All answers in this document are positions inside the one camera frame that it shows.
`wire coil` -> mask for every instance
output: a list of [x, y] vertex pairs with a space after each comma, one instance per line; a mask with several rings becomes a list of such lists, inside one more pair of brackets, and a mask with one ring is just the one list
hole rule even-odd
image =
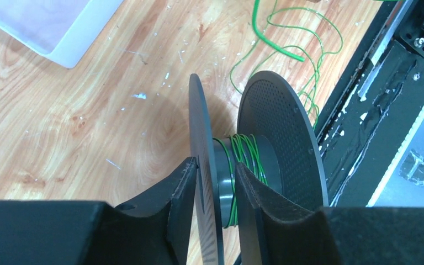
[[248, 137], [242, 134], [235, 134], [228, 138], [230, 139], [232, 154], [230, 154], [222, 140], [214, 138], [214, 140], [217, 141], [225, 151], [230, 171], [231, 189], [233, 191], [230, 218], [225, 228], [238, 225], [238, 211], [235, 197], [235, 175], [233, 169], [234, 163], [232, 160], [235, 160], [235, 164], [244, 163], [262, 183], [268, 185], [266, 174], [259, 157], [259, 149], [255, 136], [250, 135]]

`white debris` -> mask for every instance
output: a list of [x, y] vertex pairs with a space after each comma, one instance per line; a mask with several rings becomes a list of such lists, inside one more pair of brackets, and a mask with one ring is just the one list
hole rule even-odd
[[140, 98], [140, 99], [147, 99], [147, 95], [145, 93], [134, 94], [131, 97]]
[[181, 57], [181, 54], [178, 51], [178, 55], [179, 55], [179, 60], [181, 61], [181, 63], [183, 63], [183, 57]]
[[115, 166], [116, 168], [118, 168], [119, 170], [121, 170], [121, 168], [116, 165], [115, 163], [113, 163], [110, 159], [107, 158], [108, 163], [110, 163], [111, 165]]
[[349, 176], [351, 176], [354, 170], [355, 170], [355, 166], [353, 166], [353, 167], [350, 169], [350, 171], [348, 172], [348, 175], [349, 175]]
[[353, 94], [355, 94], [355, 91], [357, 90], [358, 84], [355, 85], [355, 88], [353, 89], [352, 93], [350, 93], [350, 95], [348, 96], [347, 100], [345, 101], [344, 106], [342, 107], [342, 113], [346, 114], [346, 110], [345, 108], [348, 106], [348, 104], [350, 103], [350, 100], [352, 99]]
[[360, 116], [361, 120], [365, 120], [365, 118], [367, 117], [368, 112], [365, 112], [362, 114], [362, 116]]

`spool flange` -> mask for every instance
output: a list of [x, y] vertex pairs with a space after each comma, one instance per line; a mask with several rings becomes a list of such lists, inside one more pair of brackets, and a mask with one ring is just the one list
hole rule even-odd
[[[228, 221], [232, 195], [226, 181], [229, 165], [220, 154], [222, 146], [213, 141], [204, 90], [195, 74], [189, 80], [189, 132], [191, 154], [199, 165], [195, 201], [203, 262], [224, 264], [222, 227]], [[237, 133], [260, 139], [266, 177], [276, 192], [311, 211], [328, 205], [315, 135], [300, 99], [284, 78], [270, 71], [250, 78], [241, 98]]]

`perforated spool flange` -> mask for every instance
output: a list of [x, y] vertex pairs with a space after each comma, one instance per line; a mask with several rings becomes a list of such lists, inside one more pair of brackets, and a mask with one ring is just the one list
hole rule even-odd
[[283, 77], [270, 71], [251, 77], [241, 98], [237, 131], [271, 142], [287, 199], [311, 211], [328, 205], [316, 137], [300, 99]]

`black spool flange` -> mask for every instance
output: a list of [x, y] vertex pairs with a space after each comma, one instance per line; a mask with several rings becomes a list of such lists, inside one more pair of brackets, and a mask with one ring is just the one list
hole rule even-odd
[[[191, 153], [200, 168], [195, 201], [203, 262], [224, 264], [222, 227], [230, 216], [230, 170], [223, 147], [213, 141], [197, 75], [189, 79], [189, 132]], [[237, 133], [257, 137], [272, 189], [311, 211], [328, 205], [314, 132], [300, 99], [284, 78], [270, 71], [250, 78], [241, 98]], [[229, 142], [223, 141], [229, 148]]]

